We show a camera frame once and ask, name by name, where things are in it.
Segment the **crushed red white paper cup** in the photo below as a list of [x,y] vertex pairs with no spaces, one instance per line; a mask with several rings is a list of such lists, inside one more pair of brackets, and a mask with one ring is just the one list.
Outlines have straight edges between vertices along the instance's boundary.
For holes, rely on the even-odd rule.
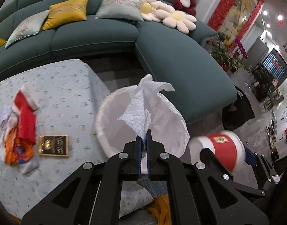
[[35,111],[39,105],[26,84],[22,85],[15,96],[13,110],[18,115],[18,138],[35,145]]

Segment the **daisy pillow lower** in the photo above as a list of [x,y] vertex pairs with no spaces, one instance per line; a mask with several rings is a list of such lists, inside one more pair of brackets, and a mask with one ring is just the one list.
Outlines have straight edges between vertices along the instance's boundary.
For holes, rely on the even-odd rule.
[[183,34],[189,34],[189,32],[196,29],[197,19],[185,12],[168,12],[166,10],[159,9],[155,12],[155,15],[162,21],[165,26],[171,29],[177,29]]

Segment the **orange snack wrapper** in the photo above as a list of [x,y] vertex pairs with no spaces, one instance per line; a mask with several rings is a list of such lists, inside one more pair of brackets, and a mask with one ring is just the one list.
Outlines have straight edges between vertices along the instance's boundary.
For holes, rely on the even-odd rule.
[[17,127],[10,130],[5,142],[5,162],[9,165],[24,164],[34,155],[34,144],[18,137]]

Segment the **grey embroidered cushion left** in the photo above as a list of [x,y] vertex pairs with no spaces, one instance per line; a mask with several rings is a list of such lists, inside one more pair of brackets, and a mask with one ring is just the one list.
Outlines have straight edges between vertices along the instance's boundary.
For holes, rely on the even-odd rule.
[[50,10],[45,10],[24,19],[8,38],[5,48],[7,49],[10,45],[17,41],[37,35],[47,19],[49,12]]

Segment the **yellow cloth below table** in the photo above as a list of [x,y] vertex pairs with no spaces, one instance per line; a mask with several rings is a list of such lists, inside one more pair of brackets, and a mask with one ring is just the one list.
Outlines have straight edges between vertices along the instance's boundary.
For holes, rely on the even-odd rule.
[[171,225],[171,210],[167,194],[158,196],[144,209],[157,219],[158,225]]

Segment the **potted plant with flowers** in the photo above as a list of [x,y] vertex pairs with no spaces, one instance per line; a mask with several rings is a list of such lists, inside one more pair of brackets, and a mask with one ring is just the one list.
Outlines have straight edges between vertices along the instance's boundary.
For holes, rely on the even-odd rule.
[[248,59],[241,41],[237,38],[231,41],[230,34],[219,32],[217,38],[207,43],[210,46],[211,56],[225,72],[236,72]]

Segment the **white trash bin with liner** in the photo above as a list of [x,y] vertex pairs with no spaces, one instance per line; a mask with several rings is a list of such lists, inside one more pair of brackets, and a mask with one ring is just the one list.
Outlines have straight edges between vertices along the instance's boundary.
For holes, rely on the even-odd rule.
[[[136,139],[136,133],[118,118],[127,108],[129,92],[136,86],[128,86],[114,91],[102,103],[95,122],[98,141],[110,158],[123,151],[124,145]],[[164,145],[165,151],[181,157],[189,141],[186,122],[176,107],[161,93],[157,94],[158,108],[151,125],[152,139]]]

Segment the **yellow cushion centre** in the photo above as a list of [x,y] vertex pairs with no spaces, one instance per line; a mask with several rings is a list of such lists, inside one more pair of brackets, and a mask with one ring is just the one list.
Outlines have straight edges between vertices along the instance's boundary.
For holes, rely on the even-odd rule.
[[86,21],[87,4],[88,0],[68,0],[51,5],[41,31],[54,29],[69,22]]

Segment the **dark green sectional sofa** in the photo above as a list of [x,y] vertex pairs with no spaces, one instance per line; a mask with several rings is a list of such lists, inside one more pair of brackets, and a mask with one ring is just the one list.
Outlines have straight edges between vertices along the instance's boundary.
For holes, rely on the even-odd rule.
[[[0,38],[6,40],[31,15],[68,0],[14,0],[0,9]],[[64,24],[0,48],[0,81],[66,59],[118,54],[118,63],[137,56],[144,70],[175,91],[166,97],[192,123],[233,103],[236,88],[204,49],[216,32],[201,21],[189,34],[153,21],[97,19],[102,0],[88,0],[87,19]],[[170,3],[173,0],[161,0]]]

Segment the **grey embroidered cushion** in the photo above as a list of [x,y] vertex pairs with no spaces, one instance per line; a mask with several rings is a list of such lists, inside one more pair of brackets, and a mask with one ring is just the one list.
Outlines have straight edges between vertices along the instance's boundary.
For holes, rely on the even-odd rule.
[[95,18],[143,21],[141,5],[138,0],[102,0]]
[[10,45],[17,41],[37,35],[47,19],[49,12],[50,10],[45,10],[24,19],[8,38],[5,48],[7,49]]

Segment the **daisy pillow upper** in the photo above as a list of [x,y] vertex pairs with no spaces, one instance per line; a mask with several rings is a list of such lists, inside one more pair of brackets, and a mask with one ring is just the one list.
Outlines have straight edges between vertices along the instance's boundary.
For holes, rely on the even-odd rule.
[[161,9],[166,3],[159,0],[130,0],[140,3],[139,10],[144,21],[161,22],[161,19],[157,18],[155,12]]

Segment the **white paper towel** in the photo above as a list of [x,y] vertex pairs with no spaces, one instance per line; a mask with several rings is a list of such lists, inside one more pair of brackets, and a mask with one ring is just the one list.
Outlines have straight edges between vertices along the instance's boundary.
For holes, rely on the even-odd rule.
[[174,92],[167,82],[154,81],[152,75],[142,78],[136,88],[129,92],[130,102],[124,113],[118,118],[127,124],[143,141],[156,116],[158,93]]

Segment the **grey embroidered cushion right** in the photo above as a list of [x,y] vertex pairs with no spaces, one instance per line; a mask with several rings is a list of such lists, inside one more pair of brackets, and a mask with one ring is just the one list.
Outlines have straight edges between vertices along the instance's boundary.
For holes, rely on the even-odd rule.
[[138,0],[102,0],[95,18],[143,21],[141,5]]

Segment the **floral light blue tablecloth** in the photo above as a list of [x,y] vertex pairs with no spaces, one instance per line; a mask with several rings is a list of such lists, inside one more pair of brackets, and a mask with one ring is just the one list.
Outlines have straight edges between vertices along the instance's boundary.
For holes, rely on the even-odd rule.
[[39,156],[39,166],[27,175],[20,166],[4,163],[0,156],[0,201],[19,219],[83,163],[107,160],[97,140],[95,116],[110,93],[87,64],[65,60],[1,81],[0,112],[13,103],[23,85],[39,104],[35,112],[37,135],[68,136],[69,156]]

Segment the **black gold cigarette box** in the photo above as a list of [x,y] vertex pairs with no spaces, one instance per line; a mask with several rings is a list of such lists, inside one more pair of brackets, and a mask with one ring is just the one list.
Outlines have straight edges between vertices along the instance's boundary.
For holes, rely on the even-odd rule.
[[67,135],[41,135],[39,137],[39,155],[69,157],[69,137]]

